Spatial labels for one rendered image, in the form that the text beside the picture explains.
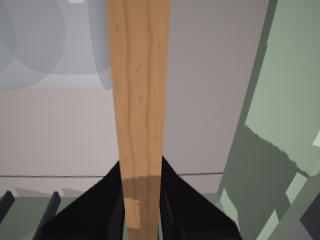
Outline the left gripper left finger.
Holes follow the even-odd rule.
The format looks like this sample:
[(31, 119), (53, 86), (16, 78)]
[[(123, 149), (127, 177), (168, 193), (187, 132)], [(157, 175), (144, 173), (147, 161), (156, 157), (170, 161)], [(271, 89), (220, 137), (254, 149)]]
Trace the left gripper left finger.
[(41, 226), (34, 240), (122, 240), (125, 206), (121, 188), (118, 160), (104, 178)]

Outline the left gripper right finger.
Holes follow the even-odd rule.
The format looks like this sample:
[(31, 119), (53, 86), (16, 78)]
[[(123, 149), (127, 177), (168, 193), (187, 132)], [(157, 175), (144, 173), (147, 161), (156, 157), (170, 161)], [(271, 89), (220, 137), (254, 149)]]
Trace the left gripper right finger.
[(236, 223), (180, 178), (163, 155), (159, 207), (163, 240), (243, 240)]

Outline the wooden shelf board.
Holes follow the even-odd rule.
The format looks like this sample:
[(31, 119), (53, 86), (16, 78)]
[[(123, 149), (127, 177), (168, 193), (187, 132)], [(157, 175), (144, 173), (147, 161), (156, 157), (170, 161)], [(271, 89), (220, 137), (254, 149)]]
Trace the wooden shelf board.
[(157, 240), (171, 0), (106, 0), (129, 240)]

